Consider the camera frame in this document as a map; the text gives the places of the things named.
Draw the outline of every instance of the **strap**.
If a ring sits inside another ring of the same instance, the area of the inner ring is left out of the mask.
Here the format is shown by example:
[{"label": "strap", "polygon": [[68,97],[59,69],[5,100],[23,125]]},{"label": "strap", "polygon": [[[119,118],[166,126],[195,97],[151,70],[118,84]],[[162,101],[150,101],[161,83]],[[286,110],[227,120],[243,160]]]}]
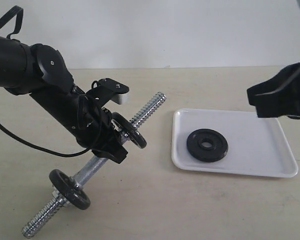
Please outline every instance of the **strap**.
[{"label": "strap", "polygon": [[5,15],[0,18],[0,29],[6,25],[14,16],[15,18],[15,27],[14,31],[6,36],[7,39],[11,39],[12,34],[18,34],[21,30],[22,20],[24,17],[24,9],[19,6],[12,7]]}]

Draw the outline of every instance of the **white tray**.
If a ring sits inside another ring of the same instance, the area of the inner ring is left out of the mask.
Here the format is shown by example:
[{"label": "white tray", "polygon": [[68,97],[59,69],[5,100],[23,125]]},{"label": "white tray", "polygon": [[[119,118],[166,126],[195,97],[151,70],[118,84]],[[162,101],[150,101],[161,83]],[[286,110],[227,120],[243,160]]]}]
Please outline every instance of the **white tray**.
[{"label": "white tray", "polygon": [[[197,129],[213,129],[227,140],[226,156],[212,163],[192,157],[187,137]],[[255,112],[179,109],[174,113],[172,161],[190,171],[292,178],[298,165],[276,118],[257,118]]]}]

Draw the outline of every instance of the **white wall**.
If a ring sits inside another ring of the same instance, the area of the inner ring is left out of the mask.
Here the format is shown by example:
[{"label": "white wall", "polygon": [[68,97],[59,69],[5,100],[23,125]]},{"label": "white wall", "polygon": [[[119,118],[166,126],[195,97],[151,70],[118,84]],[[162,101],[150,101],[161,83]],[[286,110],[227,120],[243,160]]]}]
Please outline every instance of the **white wall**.
[{"label": "white wall", "polygon": [[300,61],[297,0],[0,0],[0,17],[15,4],[24,8],[17,38],[60,50],[68,68]]}]

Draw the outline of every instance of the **table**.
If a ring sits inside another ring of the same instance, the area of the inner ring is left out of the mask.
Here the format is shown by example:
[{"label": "table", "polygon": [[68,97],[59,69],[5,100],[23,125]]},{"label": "table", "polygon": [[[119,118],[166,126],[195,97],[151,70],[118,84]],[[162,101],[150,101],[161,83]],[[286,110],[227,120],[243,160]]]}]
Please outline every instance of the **table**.
[{"label": "table", "polygon": [[[279,119],[299,166],[293,178],[184,171],[171,160],[177,109],[253,112],[246,89],[281,68],[72,70],[85,91],[105,77],[128,85],[126,104],[106,105],[128,119],[158,91],[167,101],[140,128],[147,147],[126,143],[127,159],[108,161],[84,186],[90,208],[62,209],[34,239],[300,240],[300,120]],[[0,122],[39,146],[63,153],[81,150],[28,95],[13,96],[0,88]],[[91,156],[52,156],[0,131],[0,240],[23,239],[21,228],[51,198],[51,170],[73,175]]]}]

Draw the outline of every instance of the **black cable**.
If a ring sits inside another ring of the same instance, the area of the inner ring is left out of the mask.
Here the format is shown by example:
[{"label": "black cable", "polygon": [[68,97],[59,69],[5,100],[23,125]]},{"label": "black cable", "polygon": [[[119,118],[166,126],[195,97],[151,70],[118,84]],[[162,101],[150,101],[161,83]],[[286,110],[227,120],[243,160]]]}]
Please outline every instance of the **black cable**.
[{"label": "black cable", "polygon": [[[96,100],[93,97],[88,97],[88,99],[93,101],[92,102],[93,106],[95,106],[97,108],[98,114],[99,114],[99,116],[101,116],[101,109],[100,109],[99,105],[95,102]],[[97,143],[97,141],[100,137],[100,134],[101,134],[101,129],[102,129],[102,118],[101,117],[99,117],[99,125],[98,126],[99,126],[98,134],[97,134],[96,138],[94,139],[93,143],[91,144],[91,146],[86,148],[83,151],[79,151],[79,152],[71,153],[71,154],[64,154],[64,153],[60,153],[60,152],[57,152],[57,151],[49,150],[49,149],[41,147],[41,146],[34,145],[34,144],[18,137],[17,135],[13,134],[11,131],[6,129],[1,123],[0,123],[0,130],[3,131],[8,136],[10,136],[11,138],[13,138],[14,140],[16,140],[16,141],[18,141],[18,142],[20,142],[20,143],[22,143],[22,144],[24,144],[24,145],[26,145],[30,148],[33,148],[33,149],[36,149],[36,150],[39,150],[39,151],[42,151],[42,152],[45,152],[45,153],[48,153],[48,154],[51,154],[51,155],[63,157],[63,158],[73,158],[73,157],[77,157],[77,156],[80,156],[82,154],[87,153],[89,150],[91,150],[94,147],[94,145]]]}]

